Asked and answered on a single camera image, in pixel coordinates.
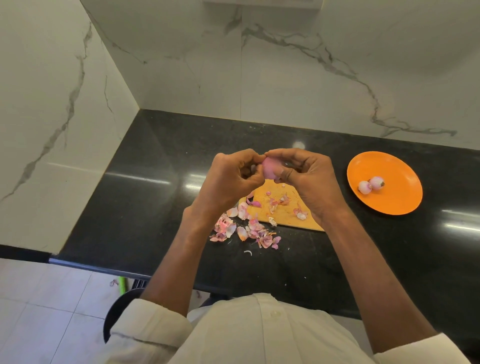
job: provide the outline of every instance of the wall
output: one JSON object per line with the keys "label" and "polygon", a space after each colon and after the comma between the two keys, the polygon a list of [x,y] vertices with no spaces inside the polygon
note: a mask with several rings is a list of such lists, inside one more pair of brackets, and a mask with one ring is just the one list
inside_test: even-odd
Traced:
{"label": "wall", "polygon": [[82,0],[142,108],[480,149],[480,3]]}
{"label": "wall", "polygon": [[0,5],[0,243],[56,253],[138,106],[77,0]]}

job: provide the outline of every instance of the plate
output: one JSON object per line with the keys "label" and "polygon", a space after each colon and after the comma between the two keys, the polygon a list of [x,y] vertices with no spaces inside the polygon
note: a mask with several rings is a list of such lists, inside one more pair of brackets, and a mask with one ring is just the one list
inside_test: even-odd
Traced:
{"label": "plate", "polygon": [[[379,176],[385,186],[379,191],[362,194],[360,181]],[[404,215],[415,210],[423,197],[416,173],[404,161],[383,152],[364,152],[348,164],[347,178],[351,189],[367,206],[388,215]]]}

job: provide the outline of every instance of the rolled-up sleeve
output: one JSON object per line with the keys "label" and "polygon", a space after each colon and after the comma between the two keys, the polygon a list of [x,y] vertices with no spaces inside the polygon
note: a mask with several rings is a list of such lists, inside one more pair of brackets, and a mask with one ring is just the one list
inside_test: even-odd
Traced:
{"label": "rolled-up sleeve", "polygon": [[445,335],[438,334],[431,338],[399,346],[375,354],[379,364],[469,364],[470,361],[460,349]]}
{"label": "rolled-up sleeve", "polygon": [[167,363],[191,334],[182,315],[153,302],[133,300],[110,330],[98,363]]}

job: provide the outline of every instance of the cutting board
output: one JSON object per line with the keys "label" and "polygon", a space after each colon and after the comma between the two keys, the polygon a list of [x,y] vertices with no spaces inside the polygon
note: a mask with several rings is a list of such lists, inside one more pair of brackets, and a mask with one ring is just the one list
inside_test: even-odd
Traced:
{"label": "cutting board", "polygon": [[[278,201],[285,193],[290,199],[290,203],[286,206],[278,204],[276,210],[270,213],[270,198]],[[245,202],[246,199],[247,198],[244,197],[239,202]],[[275,183],[273,180],[265,180],[263,186],[253,192],[253,200],[259,201],[262,207],[248,206],[247,211],[250,215],[257,217],[259,221],[268,222],[268,218],[273,217],[278,225],[324,231],[320,225],[313,220],[311,211],[306,207],[293,186]],[[302,211],[308,212],[305,220],[300,220],[293,214],[293,209],[299,206]]]}

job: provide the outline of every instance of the sleeve cuff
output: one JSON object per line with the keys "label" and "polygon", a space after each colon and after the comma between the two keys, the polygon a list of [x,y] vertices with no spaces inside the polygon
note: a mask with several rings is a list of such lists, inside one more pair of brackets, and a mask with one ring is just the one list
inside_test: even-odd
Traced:
{"label": "sleeve cuff", "polygon": [[399,346],[375,354],[373,357],[380,364],[470,363],[460,349],[445,334],[438,334],[431,338]]}
{"label": "sleeve cuff", "polygon": [[179,313],[150,301],[135,299],[123,311],[110,332],[179,348],[192,330],[190,322]]}

